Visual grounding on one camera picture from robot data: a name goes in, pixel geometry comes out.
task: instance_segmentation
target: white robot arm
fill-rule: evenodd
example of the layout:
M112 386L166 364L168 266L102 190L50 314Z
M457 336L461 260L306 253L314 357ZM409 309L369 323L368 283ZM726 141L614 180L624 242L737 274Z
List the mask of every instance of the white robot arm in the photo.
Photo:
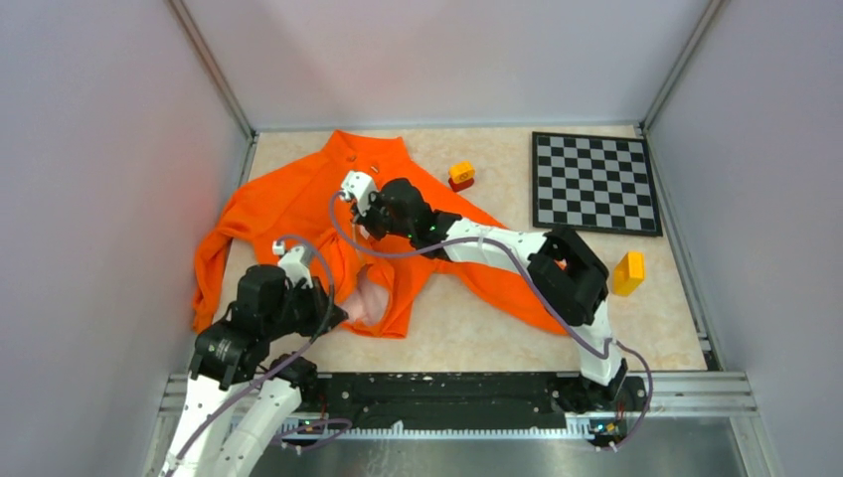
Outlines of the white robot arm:
M310 275L311 252L302 245L287 250L282 241L273 251L280 256L278 265L249 268L229 306L230 319L224 317L196 338L184 411L161 476L249 476L275 432L301 404L302 387L315 380L316 366L303 358L263 383L255 405L228 439L233 406L212 420L181 458L178 453L212 412L249 385L272 341L291 333L318 336L346 319L331 304L330 318L320 329L329 303L319 280ZM282 355L273 367L288 357Z
M561 227L548 233L524 233L484 226L432 210L407 179L390 181L379 191L371 176L357 171L346 176L341 193L345 202L353 203L354 222L375 239L406 237L416 249L446 243L424 253L430 258L519 272L498 245L506 247L550 308L582 341L602 351L612 338L605 300L608 270L573 230ZM596 384L596 391L611 400L626 376L626 363L613 342L607 348L607 354L597 356L580 343L580 368L582 376Z

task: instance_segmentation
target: orange cloth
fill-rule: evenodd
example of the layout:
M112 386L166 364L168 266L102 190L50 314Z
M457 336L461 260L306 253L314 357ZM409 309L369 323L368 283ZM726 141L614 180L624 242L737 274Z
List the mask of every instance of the orange cloth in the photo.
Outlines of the orange cloth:
M406 177L433 209L460 214L480 224L503 227L413 162L403 139L376 139L335 131L321 151L254 179L234 193L219 223L196 251L198 289L193 302L196 311L194 330L199 332L211 325L220 301L231 239L251 243L258 263L276 263L272 243L284 234L299 234L311 240L325 255L336 280L337 303L345 301L355 290L358 274L364 266L369 281L389 292L386 313L379 323L373 326L361 321L343 324L355 333L404 338L413 300L434 272L458 276L483 300L530 325L564 333L518 274L475 263L452 263L422 256L386 260L358 255L337 235L328 216L329 200L351 170L371 175L378 188L392 179ZM334 205L337 217L350 235L350 207L337 202ZM378 251L412 249L405 238L364 241ZM313 261L311 271L327 286L318 260Z

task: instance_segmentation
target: white wall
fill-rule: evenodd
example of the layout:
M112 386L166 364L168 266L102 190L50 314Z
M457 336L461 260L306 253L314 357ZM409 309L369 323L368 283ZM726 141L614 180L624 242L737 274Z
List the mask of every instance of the white wall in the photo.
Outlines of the white wall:
M637 122L707 0L190 0L253 126Z
M0 475L139 475L245 141L166 4L0 5Z
M843 3L732 2L652 145L786 475L840 475Z

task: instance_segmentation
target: yellow block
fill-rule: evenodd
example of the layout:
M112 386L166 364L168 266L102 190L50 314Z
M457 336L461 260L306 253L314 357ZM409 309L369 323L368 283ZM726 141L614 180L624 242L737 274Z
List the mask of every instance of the yellow block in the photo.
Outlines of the yellow block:
M614 294L629 296L644 281L644 254L631 251L614 268Z
M448 175L454 184L465 182L474 177L474 166L468 161L460 162L448 169Z

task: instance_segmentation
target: beige tabletop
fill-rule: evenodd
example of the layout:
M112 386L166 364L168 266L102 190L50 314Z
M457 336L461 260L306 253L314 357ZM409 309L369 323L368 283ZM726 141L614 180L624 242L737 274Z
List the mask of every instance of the beige tabletop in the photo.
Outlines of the beige tabletop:
M442 182L448 168L470 161L476 182L461 194L513 230L531 231L530 140L534 130L634 137L631 126L403 129L351 131L373 137L402 136L411 157ZM319 150L331 131L263 133L250 178L254 179ZM647 277L629 297L609 295L609 320L618 340L641 352L654 370L704 370L676 263L666 237L582 233L613 269L630 250L644 253ZM235 298L237 282L254 264L252 248L232 243L221 309ZM288 336L272 356L297 349L304 339ZM565 336L533 328L474 296L458 278L434 274L413 308L403 340L368 338L337 329L306 354L322 372L573 371L577 347ZM630 369L640 370L634 358Z

